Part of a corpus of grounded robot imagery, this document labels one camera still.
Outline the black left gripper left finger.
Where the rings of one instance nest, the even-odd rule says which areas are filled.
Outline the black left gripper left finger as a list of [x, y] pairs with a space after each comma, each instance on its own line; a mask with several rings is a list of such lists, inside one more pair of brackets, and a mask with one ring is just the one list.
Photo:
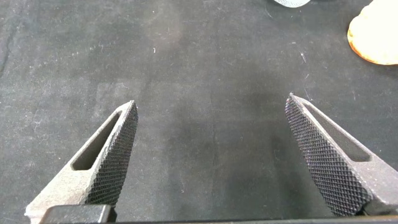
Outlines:
[[40, 223], [57, 205], [115, 206], [126, 179], [138, 124], [136, 103], [117, 107], [25, 208]]

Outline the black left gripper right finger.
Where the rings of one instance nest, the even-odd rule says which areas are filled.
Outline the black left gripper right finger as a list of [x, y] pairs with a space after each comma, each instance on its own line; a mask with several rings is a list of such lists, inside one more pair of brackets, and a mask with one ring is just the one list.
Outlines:
[[285, 116], [310, 175], [337, 216], [397, 214], [397, 171], [325, 113], [290, 94]]

